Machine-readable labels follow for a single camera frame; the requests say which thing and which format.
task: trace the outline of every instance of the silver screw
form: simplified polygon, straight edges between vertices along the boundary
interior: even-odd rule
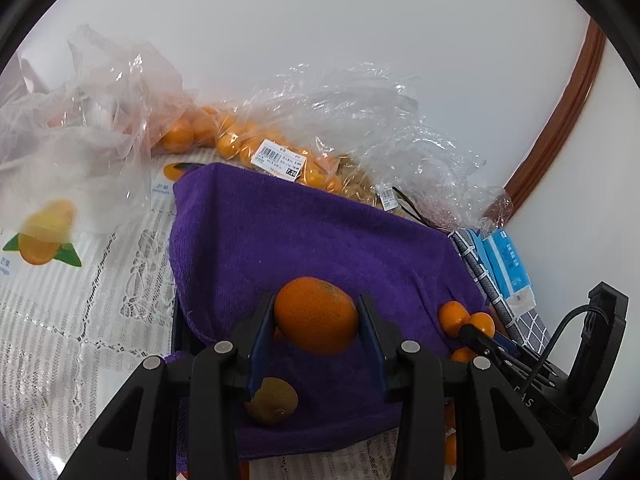
[[[218,341],[213,349],[219,354],[228,354],[234,349],[234,344],[231,341]]]
[[[491,367],[491,361],[479,355],[478,357],[474,357],[474,366],[479,370],[488,370]]]
[[[143,367],[147,370],[155,370],[160,366],[160,358],[157,355],[152,355],[147,357],[144,361],[142,361]]]
[[[415,354],[418,350],[420,350],[420,345],[417,342],[408,339],[406,341],[402,341],[400,348],[408,354]]]

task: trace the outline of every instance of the purple cloth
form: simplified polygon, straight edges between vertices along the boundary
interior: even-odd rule
[[[265,291],[315,276],[352,298],[372,295],[384,319],[440,356],[457,343],[437,310],[457,300],[483,308],[480,291],[446,235],[340,196],[226,164],[209,164],[174,185],[170,258],[184,317],[205,343],[227,338]],[[241,458],[333,450],[399,423],[399,406],[372,386],[359,339],[315,356],[273,348],[268,376],[289,382],[298,409],[274,428],[239,410]]]

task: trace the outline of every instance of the white price tag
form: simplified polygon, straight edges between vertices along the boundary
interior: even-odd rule
[[[293,182],[297,179],[306,156],[288,150],[272,140],[265,139],[251,158],[251,163],[273,176]]]
[[[385,184],[378,186],[378,195],[382,201],[382,209],[385,211],[398,207],[398,199],[391,185]]]

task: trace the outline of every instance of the brown kiwi fruit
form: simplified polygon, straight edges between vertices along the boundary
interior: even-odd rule
[[[298,394],[287,381],[265,377],[254,398],[244,406],[255,422],[274,426],[296,411]]]

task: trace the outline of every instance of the clear plastic bag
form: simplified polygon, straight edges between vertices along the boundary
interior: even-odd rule
[[[53,244],[148,211],[150,147],[193,100],[149,44],[82,26],[69,46],[73,81],[0,109],[0,225]]]
[[[510,214],[505,191],[469,183],[484,162],[425,126],[409,95],[414,82],[395,81],[370,64],[324,72],[299,65],[238,107],[210,108],[219,154],[257,169],[252,158],[268,139],[305,155],[302,184],[380,208],[383,193],[396,187],[448,230],[503,225]]]

